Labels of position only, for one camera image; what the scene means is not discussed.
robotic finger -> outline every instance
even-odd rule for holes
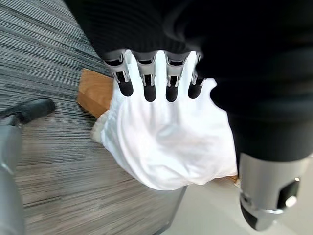
[[[166,99],[173,102],[177,98],[182,69],[190,52],[174,54],[165,51],[166,59]]]
[[[145,99],[152,102],[156,99],[156,51],[138,53],[132,51],[136,58],[139,74],[143,84]]]
[[[200,59],[201,59],[201,56],[199,53],[197,53],[196,64],[200,61]],[[192,78],[191,78],[191,82],[189,85],[189,89],[188,89],[189,98],[195,99],[200,95],[202,86],[204,84],[204,80],[205,78],[203,78],[202,76],[199,76],[196,69],[194,69],[192,73]]]
[[[116,50],[104,55],[104,64],[110,70],[114,80],[124,96],[131,96],[134,92],[132,81],[129,76],[127,63],[125,59],[126,50]]]

floor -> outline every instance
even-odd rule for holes
[[[281,221],[263,232],[250,228],[240,211],[239,188],[229,179],[223,178],[204,186],[189,186],[173,225],[162,233],[162,235],[191,234],[302,235],[303,233],[294,232]]]
[[[151,190],[90,138],[76,103],[82,68],[108,74],[61,0],[0,2],[0,110],[52,98],[56,111],[26,125],[16,182],[27,234],[149,235],[170,218],[179,190]]]

white fabric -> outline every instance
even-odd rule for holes
[[[233,137],[226,112],[214,105],[209,93],[216,83],[207,79],[197,99],[187,91],[196,55],[183,70],[177,100],[165,98],[165,56],[156,56],[156,99],[147,102],[132,55],[128,66],[134,94],[124,97],[114,85],[110,110],[101,132],[102,144],[118,164],[148,187],[174,190],[191,183],[235,175]]]

person's leg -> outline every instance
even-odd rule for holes
[[[23,235],[23,204],[14,182],[22,151],[22,124],[55,109],[50,99],[36,99],[0,112],[0,235]]]
[[[0,126],[0,234],[24,233],[23,205],[13,174],[21,155],[22,134],[17,126]]]

gray pant leg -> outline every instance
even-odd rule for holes
[[[21,130],[17,126],[0,126],[1,235],[24,234],[23,204],[13,178],[21,149]]]

